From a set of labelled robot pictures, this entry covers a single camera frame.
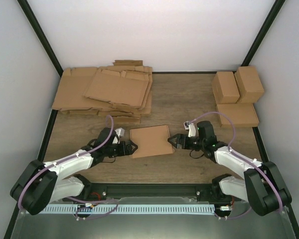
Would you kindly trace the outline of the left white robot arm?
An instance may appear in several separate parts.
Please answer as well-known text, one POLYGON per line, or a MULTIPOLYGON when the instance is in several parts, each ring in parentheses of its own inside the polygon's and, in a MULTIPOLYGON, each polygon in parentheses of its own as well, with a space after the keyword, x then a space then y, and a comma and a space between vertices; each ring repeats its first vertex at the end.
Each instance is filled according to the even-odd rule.
POLYGON ((84 203, 92 195, 92 183, 79 174, 102 163, 104 159, 132 155, 138 146, 121 141, 124 129, 105 127, 99 136, 75 153, 58 160, 31 161, 10 190, 18 206, 31 215, 37 215, 52 202, 68 198, 84 203))

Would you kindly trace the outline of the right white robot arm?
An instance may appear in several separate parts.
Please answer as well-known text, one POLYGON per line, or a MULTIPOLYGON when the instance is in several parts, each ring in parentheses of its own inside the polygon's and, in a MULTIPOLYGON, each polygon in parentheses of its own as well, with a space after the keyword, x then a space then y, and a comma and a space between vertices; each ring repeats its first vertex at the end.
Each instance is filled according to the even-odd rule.
POLYGON ((260 162, 245 157, 228 144, 219 141, 209 121, 197 124, 185 122, 188 134, 176 134, 168 138, 175 148, 201 151, 216 164, 227 167, 237 175, 223 174, 212 180, 211 194, 218 201, 232 196, 246 201, 260 216, 281 210, 292 202, 292 196, 282 175, 272 162, 260 162))

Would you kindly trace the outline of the brown cardboard box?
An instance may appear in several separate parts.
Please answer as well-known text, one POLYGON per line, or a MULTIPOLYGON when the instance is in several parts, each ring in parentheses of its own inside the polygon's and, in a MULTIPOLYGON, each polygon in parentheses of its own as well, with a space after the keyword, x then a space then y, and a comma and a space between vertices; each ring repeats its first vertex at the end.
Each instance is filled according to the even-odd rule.
POLYGON ((130 139, 138 146, 131 158, 173 154, 174 149, 167 141, 169 137, 167 125, 131 129, 130 139))

